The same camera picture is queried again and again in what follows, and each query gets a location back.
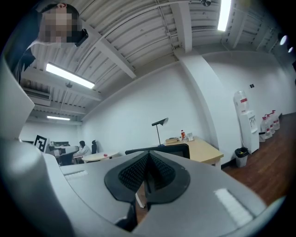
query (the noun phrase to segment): air conditioning unit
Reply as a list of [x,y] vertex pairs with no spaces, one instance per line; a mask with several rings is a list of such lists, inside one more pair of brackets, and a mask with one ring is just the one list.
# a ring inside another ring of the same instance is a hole
[[28,88],[23,88],[26,94],[34,102],[35,105],[50,106],[51,96],[49,93],[40,92]]

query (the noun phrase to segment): brown floor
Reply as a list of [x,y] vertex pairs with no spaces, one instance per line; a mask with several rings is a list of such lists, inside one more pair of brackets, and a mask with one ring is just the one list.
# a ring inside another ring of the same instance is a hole
[[[286,195],[296,170],[296,113],[282,116],[280,122],[281,128],[260,143],[260,149],[248,156],[245,167],[233,165],[223,169],[257,193],[267,205]],[[138,195],[145,203],[143,185]],[[136,212],[140,222],[147,214],[147,208],[136,204]]]

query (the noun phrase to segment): baseboard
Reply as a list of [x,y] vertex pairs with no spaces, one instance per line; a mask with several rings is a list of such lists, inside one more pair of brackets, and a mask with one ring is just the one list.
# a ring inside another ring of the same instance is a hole
[[224,169],[228,166],[233,166],[233,165],[235,165],[235,159],[232,159],[231,161],[228,161],[228,162],[224,163],[223,165],[221,165],[221,169]]

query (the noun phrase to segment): black jacket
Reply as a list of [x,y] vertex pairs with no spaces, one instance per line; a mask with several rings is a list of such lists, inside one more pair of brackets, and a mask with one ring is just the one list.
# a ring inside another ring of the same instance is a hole
[[4,48],[8,67],[19,83],[22,68],[26,70],[36,59],[27,48],[38,37],[41,18],[41,13],[31,10],[14,29]]

